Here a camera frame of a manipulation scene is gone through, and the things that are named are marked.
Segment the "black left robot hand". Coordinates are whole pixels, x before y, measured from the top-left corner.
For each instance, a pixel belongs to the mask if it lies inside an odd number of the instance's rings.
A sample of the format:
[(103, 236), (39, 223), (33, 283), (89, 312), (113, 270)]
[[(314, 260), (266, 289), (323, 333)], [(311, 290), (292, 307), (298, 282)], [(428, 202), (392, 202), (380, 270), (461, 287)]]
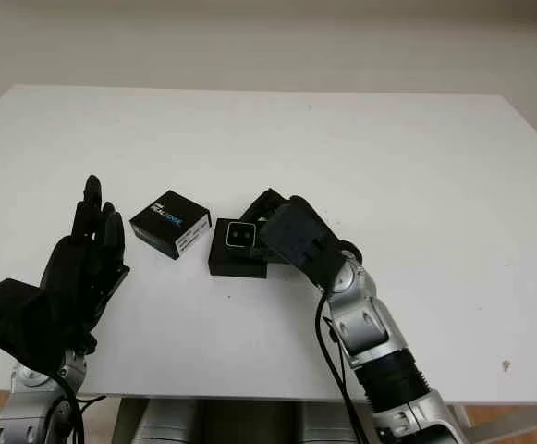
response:
[(92, 331), (129, 272), (124, 253), (122, 216), (103, 201), (101, 181), (90, 175), (71, 231), (55, 245), (40, 283), (54, 297), (66, 349), (95, 352)]

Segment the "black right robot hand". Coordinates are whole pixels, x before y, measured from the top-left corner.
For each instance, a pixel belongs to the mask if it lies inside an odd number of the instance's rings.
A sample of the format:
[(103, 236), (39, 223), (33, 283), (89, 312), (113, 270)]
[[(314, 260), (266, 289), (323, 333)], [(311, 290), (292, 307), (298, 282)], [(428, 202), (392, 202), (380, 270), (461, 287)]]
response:
[(238, 239), (244, 242), (243, 256), (263, 260), (267, 264), (287, 264), (287, 260), (272, 250), (260, 238), (261, 228), (285, 202), (285, 198), (269, 188), (255, 199), (238, 221)]

